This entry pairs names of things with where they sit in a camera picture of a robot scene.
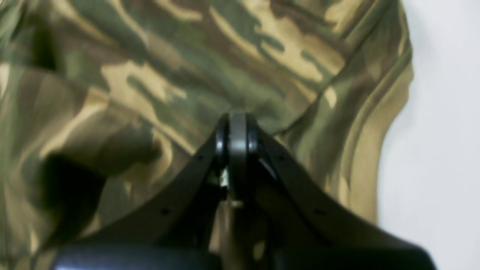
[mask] screw hole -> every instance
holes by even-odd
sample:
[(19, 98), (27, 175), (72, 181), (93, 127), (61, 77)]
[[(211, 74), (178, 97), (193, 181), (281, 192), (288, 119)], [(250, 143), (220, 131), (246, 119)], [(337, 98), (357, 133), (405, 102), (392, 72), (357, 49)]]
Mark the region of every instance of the screw hole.
[(167, 206), (160, 211), (160, 213), (164, 216), (169, 215), (171, 212), (172, 212), (172, 207), (170, 206)]
[(324, 216), (324, 215), (327, 214), (325, 211), (323, 211), (323, 210), (321, 210), (321, 209), (318, 209), (318, 208), (316, 208), (316, 209), (314, 210), (314, 212), (315, 212), (315, 215), (318, 215), (318, 216)]

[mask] camouflage fabric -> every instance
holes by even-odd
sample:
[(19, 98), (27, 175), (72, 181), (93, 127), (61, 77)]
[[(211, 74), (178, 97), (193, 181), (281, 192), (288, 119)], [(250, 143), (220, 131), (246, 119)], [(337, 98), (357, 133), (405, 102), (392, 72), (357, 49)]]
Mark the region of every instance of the camouflage fabric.
[(375, 222), (412, 80), (400, 1), (0, 2), (0, 269), (141, 206), (235, 110)]

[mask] white wall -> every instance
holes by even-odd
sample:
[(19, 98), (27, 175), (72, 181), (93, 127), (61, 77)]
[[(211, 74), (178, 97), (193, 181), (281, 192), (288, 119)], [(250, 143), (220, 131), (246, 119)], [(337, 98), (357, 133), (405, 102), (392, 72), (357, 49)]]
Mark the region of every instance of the white wall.
[(440, 270), (480, 270), (480, 0), (404, 0), (410, 100), (384, 143), (379, 223)]

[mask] camouflage cloth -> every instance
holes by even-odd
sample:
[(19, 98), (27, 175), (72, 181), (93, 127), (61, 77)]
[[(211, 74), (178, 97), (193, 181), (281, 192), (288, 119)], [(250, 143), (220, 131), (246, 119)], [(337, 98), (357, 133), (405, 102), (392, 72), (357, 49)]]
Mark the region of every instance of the camouflage cloth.
[(0, 2), (0, 269), (141, 206), (235, 110), (375, 222), (412, 80), (400, 1)]

